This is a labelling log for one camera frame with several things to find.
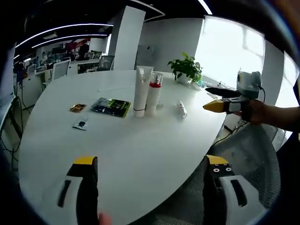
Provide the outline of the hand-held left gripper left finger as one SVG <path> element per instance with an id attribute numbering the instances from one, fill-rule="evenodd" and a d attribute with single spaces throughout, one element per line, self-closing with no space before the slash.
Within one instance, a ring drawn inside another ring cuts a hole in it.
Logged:
<path id="1" fill-rule="evenodd" d="M 66 175 L 42 194 L 42 217 L 48 225 L 98 224 L 98 158 L 77 158 Z"/>

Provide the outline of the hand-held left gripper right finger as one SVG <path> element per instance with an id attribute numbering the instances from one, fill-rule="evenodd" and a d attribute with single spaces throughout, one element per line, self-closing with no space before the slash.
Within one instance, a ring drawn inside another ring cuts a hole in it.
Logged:
<path id="1" fill-rule="evenodd" d="M 204 224 L 254 225 L 261 219 L 257 189 L 243 176 L 234 174 L 222 157 L 206 155 L 204 175 Z"/>

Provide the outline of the person's right hand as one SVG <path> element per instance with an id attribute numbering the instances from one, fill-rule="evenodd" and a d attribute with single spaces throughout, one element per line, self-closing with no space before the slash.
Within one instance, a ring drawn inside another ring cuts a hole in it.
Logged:
<path id="1" fill-rule="evenodd" d="M 243 108 L 233 114 L 252 124 L 267 124 L 267 105 L 259 100 L 250 100 Z"/>

